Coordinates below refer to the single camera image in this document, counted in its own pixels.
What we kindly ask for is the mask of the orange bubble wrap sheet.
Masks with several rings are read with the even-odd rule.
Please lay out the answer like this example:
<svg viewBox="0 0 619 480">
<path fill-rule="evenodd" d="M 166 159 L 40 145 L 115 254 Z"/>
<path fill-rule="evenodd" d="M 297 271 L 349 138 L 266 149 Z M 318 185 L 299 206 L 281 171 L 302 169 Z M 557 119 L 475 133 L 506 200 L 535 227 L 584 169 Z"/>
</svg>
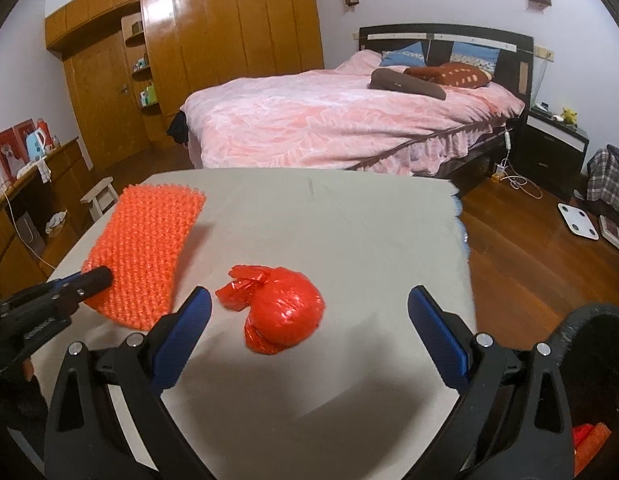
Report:
<svg viewBox="0 0 619 480">
<path fill-rule="evenodd" d="M 112 284 L 85 304 L 125 327 L 151 330 L 172 312 L 178 259 L 205 203 L 203 192 L 185 185 L 125 188 L 82 266 L 105 266 Z"/>
</svg>

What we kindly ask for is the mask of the red plastic bag ball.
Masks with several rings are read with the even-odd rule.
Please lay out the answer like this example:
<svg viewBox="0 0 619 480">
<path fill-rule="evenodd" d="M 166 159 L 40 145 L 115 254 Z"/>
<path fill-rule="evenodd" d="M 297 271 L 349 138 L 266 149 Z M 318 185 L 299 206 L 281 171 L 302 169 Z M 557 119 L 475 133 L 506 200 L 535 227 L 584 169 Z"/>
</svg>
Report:
<svg viewBox="0 0 619 480">
<path fill-rule="evenodd" d="M 244 340 L 251 351 L 271 356 L 316 332 L 326 304 L 304 274 L 282 266 L 237 264 L 228 275 L 232 280 L 215 296 L 228 310 L 249 311 Z"/>
</svg>

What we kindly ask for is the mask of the black trash bin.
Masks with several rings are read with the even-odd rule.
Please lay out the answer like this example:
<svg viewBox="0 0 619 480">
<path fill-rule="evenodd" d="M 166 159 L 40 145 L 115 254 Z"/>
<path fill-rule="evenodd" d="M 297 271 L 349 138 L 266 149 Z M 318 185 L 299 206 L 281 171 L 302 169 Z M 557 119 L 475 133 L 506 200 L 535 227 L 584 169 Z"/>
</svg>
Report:
<svg viewBox="0 0 619 480">
<path fill-rule="evenodd" d="M 559 364 L 574 427 L 602 422 L 611 431 L 581 479 L 619 479 L 619 308 L 587 304 L 547 339 Z"/>
</svg>

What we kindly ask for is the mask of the wooden side desk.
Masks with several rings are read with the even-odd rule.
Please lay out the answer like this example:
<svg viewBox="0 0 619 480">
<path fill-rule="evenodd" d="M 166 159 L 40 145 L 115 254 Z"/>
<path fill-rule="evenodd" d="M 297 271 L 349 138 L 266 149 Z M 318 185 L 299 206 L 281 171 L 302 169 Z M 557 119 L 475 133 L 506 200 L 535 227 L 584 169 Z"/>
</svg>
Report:
<svg viewBox="0 0 619 480">
<path fill-rule="evenodd" d="M 46 160 L 45 183 L 32 168 L 0 192 L 0 299 L 46 281 L 93 224 L 83 196 L 93 187 L 77 140 Z"/>
</svg>

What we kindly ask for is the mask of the small white stool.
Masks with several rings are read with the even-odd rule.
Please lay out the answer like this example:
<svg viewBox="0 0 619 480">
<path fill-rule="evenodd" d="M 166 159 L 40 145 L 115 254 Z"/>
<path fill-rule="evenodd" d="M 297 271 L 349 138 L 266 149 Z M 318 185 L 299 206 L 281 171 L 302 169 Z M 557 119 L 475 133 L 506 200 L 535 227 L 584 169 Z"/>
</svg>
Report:
<svg viewBox="0 0 619 480">
<path fill-rule="evenodd" d="M 100 219 L 111 207 L 119 201 L 119 194 L 113 188 L 113 178 L 104 177 L 97 182 L 82 198 L 94 221 Z"/>
</svg>

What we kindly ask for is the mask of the light blue iron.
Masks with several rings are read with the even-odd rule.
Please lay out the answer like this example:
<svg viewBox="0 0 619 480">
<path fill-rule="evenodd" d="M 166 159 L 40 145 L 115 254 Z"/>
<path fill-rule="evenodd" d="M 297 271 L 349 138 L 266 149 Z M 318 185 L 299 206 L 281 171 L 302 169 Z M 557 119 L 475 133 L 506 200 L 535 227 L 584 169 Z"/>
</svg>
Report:
<svg viewBox="0 0 619 480">
<path fill-rule="evenodd" d="M 46 136 L 41 128 L 37 128 L 26 136 L 26 150 L 31 162 L 36 162 L 46 156 Z"/>
</svg>

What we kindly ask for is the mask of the red picture frames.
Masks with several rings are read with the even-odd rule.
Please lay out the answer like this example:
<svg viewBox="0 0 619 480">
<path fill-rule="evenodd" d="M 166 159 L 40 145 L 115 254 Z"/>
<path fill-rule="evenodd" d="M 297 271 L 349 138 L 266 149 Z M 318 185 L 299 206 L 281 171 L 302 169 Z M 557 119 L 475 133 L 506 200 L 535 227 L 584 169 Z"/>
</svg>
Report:
<svg viewBox="0 0 619 480">
<path fill-rule="evenodd" d="M 32 119 L 27 119 L 0 132 L 0 166 L 9 182 L 14 182 L 18 171 L 30 161 L 25 141 L 34 129 Z"/>
</svg>

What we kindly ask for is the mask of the black clothing on bed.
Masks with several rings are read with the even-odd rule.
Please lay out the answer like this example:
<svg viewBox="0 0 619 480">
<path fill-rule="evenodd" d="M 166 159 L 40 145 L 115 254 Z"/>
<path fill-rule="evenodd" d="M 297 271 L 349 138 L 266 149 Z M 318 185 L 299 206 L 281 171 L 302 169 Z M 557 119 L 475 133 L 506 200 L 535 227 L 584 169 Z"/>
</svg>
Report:
<svg viewBox="0 0 619 480">
<path fill-rule="evenodd" d="M 186 114 L 180 110 L 168 125 L 166 134 L 181 146 L 187 146 L 189 141 L 189 128 Z"/>
</svg>

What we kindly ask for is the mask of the white bathroom scale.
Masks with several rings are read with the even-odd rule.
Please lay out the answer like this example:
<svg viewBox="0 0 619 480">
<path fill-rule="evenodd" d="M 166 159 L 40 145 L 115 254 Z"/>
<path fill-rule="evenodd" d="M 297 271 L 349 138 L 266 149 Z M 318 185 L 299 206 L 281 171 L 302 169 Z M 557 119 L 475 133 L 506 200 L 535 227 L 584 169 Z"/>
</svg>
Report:
<svg viewBox="0 0 619 480">
<path fill-rule="evenodd" d="M 599 240 L 594 223 L 585 211 L 564 203 L 559 203 L 557 207 L 567 228 L 574 235 L 587 238 L 587 240 Z"/>
</svg>

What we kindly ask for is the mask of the white framed book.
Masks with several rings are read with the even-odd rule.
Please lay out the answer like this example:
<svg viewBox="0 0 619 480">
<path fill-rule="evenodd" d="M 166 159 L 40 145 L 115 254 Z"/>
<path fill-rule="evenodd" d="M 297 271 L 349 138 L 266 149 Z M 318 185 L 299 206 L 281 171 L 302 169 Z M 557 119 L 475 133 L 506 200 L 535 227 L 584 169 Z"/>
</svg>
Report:
<svg viewBox="0 0 619 480">
<path fill-rule="evenodd" d="M 606 216 L 599 217 L 602 237 L 619 250 L 619 227 Z"/>
</svg>

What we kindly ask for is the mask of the wooden wardrobe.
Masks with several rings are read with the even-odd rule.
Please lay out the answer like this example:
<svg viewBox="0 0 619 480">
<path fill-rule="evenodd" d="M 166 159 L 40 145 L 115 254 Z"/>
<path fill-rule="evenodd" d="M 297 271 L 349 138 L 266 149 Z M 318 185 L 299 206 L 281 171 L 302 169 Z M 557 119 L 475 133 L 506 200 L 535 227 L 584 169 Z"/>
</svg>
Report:
<svg viewBox="0 0 619 480">
<path fill-rule="evenodd" d="M 101 170 L 164 145 L 191 93 L 323 66 L 316 0 L 70 0 L 45 41 Z"/>
</svg>

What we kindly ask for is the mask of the plaid shirt on chair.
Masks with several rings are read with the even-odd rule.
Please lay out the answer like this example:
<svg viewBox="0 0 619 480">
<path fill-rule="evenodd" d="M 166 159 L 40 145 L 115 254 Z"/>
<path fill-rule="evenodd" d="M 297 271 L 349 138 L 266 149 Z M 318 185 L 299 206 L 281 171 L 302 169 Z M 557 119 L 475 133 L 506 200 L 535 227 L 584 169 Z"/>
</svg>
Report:
<svg viewBox="0 0 619 480">
<path fill-rule="evenodd" d="M 619 215 L 619 148 L 608 144 L 587 162 L 586 199 L 602 202 Z"/>
</svg>

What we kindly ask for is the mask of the black white nightstand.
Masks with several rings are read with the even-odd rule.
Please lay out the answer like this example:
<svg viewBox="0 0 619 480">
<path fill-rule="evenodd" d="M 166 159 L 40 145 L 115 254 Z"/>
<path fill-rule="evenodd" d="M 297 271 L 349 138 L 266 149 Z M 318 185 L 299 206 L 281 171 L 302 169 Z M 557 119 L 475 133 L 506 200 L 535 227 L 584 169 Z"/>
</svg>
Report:
<svg viewBox="0 0 619 480">
<path fill-rule="evenodd" d="M 513 166 L 541 188 L 571 200 L 589 148 L 587 133 L 530 110 L 515 146 Z"/>
</svg>

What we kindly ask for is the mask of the yellow plush toy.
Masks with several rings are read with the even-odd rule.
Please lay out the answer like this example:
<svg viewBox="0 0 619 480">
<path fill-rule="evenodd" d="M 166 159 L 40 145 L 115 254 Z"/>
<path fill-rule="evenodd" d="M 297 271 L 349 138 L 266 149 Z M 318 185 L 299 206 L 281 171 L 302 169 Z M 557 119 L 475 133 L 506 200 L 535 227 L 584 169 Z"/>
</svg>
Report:
<svg viewBox="0 0 619 480">
<path fill-rule="evenodd" d="M 577 111 L 571 108 L 564 107 L 561 112 L 561 117 L 566 125 L 576 127 L 577 126 Z"/>
</svg>

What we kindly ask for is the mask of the bed with pink cover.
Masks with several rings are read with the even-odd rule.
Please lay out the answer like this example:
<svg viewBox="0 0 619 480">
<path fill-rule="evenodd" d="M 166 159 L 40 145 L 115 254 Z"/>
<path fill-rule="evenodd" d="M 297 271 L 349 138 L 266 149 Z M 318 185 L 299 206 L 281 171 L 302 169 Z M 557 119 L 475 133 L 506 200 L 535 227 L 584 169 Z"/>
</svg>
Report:
<svg viewBox="0 0 619 480">
<path fill-rule="evenodd" d="M 524 110 L 496 82 L 447 88 L 444 99 L 372 89 L 380 63 L 379 53 L 363 50 L 334 70 L 238 78 L 191 93 L 180 107 L 191 162 L 433 177 Z"/>
</svg>

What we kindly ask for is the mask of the red dotted pillow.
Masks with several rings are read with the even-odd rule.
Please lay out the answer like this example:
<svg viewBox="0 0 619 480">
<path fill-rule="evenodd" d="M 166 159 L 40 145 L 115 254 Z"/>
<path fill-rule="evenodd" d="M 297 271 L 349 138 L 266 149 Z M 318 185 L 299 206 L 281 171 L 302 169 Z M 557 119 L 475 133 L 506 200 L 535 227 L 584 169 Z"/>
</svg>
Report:
<svg viewBox="0 0 619 480">
<path fill-rule="evenodd" d="M 477 89 L 492 81 L 492 76 L 482 68 L 459 62 L 440 66 L 408 67 L 404 73 L 432 84 L 455 88 Z"/>
</svg>

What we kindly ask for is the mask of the black bed headboard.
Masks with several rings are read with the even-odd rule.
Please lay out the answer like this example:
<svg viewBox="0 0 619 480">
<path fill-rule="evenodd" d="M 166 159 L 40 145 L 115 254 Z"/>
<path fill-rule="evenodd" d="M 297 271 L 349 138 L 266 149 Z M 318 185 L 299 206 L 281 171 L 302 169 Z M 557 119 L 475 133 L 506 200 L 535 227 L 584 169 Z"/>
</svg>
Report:
<svg viewBox="0 0 619 480">
<path fill-rule="evenodd" d="M 473 56 L 492 64 L 493 80 L 519 98 L 532 101 L 534 39 L 530 36 L 481 26 L 459 24 L 389 24 L 360 27 L 360 50 L 396 51 L 420 42 L 424 61 L 438 66 L 455 56 Z"/>
</svg>

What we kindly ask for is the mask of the brown flat pillow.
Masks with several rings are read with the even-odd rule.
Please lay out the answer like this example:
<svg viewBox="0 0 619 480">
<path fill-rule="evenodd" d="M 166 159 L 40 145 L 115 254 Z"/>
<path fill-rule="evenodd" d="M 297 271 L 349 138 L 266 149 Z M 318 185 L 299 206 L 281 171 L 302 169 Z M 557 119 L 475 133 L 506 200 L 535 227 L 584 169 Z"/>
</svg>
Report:
<svg viewBox="0 0 619 480">
<path fill-rule="evenodd" d="M 414 96 L 428 96 L 440 101 L 446 100 L 446 92 L 437 84 L 395 72 L 395 70 L 390 70 L 390 68 L 377 68 L 374 70 L 371 73 L 368 88 L 413 94 Z"/>
</svg>

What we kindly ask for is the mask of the right blue pillow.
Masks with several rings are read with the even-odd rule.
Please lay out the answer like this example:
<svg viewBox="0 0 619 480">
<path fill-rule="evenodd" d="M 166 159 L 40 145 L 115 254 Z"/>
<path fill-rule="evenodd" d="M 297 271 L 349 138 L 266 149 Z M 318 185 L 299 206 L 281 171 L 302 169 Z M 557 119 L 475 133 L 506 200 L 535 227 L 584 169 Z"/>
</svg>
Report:
<svg viewBox="0 0 619 480">
<path fill-rule="evenodd" d="M 499 49 L 483 47 L 478 44 L 466 44 L 466 42 L 455 42 L 451 48 L 449 60 L 452 63 L 463 63 L 480 68 L 484 73 L 493 76 L 496 72 L 499 55 Z"/>
</svg>

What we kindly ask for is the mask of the blue pillow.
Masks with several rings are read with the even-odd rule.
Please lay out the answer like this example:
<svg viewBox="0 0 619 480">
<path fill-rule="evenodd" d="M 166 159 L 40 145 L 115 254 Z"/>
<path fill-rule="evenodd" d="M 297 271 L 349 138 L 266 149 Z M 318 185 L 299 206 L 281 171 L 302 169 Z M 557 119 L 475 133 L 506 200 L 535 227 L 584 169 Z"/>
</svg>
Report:
<svg viewBox="0 0 619 480">
<path fill-rule="evenodd" d="M 480 68 L 484 73 L 493 76 L 496 72 L 499 55 L 499 49 L 483 47 L 478 44 L 466 44 L 466 42 L 455 42 L 451 48 L 449 60 L 452 63 L 463 63 Z"/>
<path fill-rule="evenodd" d="M 407 47 L 393 51 L 384 51 L 382 53 L 381 63 L 385 66 L 406 66 L 406 67 L 424 67 L 425 58 L 423 47 L 420 41 L 410 44 Z"/>
</svg>

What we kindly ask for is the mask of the left blue pillow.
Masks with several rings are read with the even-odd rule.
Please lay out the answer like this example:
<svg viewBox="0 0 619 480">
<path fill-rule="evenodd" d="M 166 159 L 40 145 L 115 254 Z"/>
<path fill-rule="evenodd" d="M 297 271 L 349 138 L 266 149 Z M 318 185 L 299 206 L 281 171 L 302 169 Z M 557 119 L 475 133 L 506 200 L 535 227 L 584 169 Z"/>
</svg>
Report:
<svg viewBox="0 0 619 480">
<path fill-rule="evenodd" d="M 406 67 L 424 67 L 425 58 L 423 47 L 420 41 L 410 44 L 407 47 L 393 51 L 384 51 L 382 53 L 381 63 L 385 66 L 406 66 Z"/>
</svg>

